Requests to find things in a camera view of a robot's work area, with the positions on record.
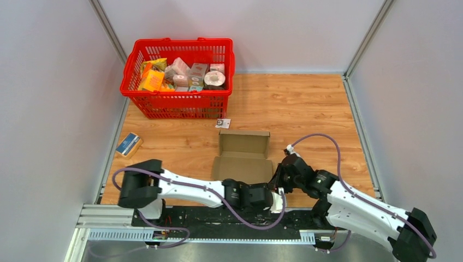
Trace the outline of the brown cardboard paper box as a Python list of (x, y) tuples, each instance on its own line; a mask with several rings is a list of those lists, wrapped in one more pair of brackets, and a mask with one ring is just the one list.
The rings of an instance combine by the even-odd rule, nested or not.
[(220, 130), (212, 179), (230, 178), (246, 184), (269, 182), (274, 174), (273, 163), (268, 158), (269, 144), (269, 131)]

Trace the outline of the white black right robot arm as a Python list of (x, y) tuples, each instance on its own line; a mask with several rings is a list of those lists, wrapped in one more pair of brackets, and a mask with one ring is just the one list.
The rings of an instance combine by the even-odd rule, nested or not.
[(398, 261), (427, 261), (437, 235), (427, 214), (386, 204), (351, 187), (326, 170), (314, 170), (297, 154), (287, 155), (269, 182), (275, 190), (301, 189), (316, 199), (314, 226), (350, 230), (381, 244)]

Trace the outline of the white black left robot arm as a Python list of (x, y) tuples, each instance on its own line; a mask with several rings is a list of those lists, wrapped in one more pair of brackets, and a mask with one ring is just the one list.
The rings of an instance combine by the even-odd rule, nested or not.
[(118, 206), (138, 209), (153, 226), (165, 223), (164, 199), (189, 200), (210, 208), (230, 206), (236, 211), (281, 211), (283, 199), (266, 183), (246, 184), (233, 179), (205, 181), (178, 175), (150, 159), (115, 172), (123, 173)]

